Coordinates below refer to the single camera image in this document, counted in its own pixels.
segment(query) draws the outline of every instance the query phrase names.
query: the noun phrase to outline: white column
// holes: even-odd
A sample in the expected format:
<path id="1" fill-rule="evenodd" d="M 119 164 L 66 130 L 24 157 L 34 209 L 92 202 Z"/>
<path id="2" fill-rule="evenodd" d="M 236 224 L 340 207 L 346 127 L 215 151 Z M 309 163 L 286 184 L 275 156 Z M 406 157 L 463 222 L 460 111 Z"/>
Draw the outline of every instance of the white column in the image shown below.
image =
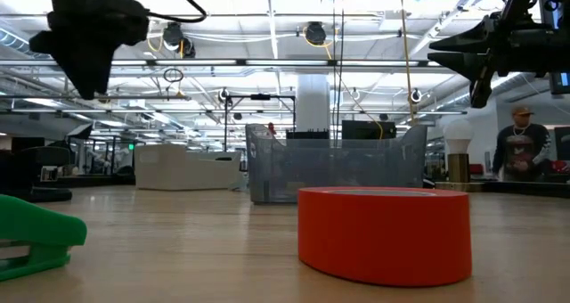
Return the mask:
<path id="1" fill-rule="evenodd" d="M 327 75 L 298 75 L 297 131 L 330 129 L 330 85 Z"/>

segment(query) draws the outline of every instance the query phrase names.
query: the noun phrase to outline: orange tape roll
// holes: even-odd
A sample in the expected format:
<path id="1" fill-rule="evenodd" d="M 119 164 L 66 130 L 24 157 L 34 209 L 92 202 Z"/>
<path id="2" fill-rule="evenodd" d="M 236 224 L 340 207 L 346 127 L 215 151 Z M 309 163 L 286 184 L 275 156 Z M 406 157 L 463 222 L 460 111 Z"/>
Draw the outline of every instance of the orange tape roll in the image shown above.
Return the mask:
<path id="1" fill-rule="evenodd" d="M 306 188 L 299 191 L 298 219 L 299 259 L 326 274 L 410 287 L 471 276 L 464 192 Z"/>

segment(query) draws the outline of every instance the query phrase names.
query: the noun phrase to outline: clear plastic bin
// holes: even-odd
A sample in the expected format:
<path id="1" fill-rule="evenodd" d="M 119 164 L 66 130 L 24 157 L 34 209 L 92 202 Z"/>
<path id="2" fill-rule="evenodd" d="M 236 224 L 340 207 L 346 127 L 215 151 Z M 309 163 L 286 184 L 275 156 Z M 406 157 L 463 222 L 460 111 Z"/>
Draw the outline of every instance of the clear plastic bin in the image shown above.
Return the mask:
<path id="1" fill-rule="evenodd" d="M 248 172 L 254 203 L 296 203 L 297 190 L 322 186 L 422 187 L 428 128 L 386 140 L 276 140 L 247 125 Z"/>

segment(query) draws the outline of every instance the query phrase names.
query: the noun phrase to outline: green object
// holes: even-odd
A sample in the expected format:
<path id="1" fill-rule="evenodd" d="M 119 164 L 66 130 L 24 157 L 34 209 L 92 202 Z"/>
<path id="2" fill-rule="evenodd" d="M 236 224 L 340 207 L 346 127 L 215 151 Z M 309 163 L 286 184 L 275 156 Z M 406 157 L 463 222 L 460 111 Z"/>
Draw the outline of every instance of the green object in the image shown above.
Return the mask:
<path id="1" fill-rule="evenodd" d="M 64 266 L 70 246 L 86 242 L 87 226 L 79 218 L 56 213 L 15 197 L 0 195 L 0 254 L 29 246 L 26 257 L 0 259 L 0 281 Z"/>

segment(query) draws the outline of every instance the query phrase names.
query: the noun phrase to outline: man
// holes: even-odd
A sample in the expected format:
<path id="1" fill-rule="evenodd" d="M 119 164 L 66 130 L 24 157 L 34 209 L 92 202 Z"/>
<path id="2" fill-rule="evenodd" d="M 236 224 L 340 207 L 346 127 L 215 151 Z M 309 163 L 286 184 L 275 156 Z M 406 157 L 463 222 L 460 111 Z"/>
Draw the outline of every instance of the man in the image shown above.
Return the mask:
<path id="1" fill-rule="evenodd" d="M 534 182 L 549 155 L 549 132 L 542 125 L 531 124 L 533 114 L 527 107 L 515 107 L 511 114 L 515 124 L 497 136 L 493 173 L 499 175 L 503 167 L 504 181 Z"/>

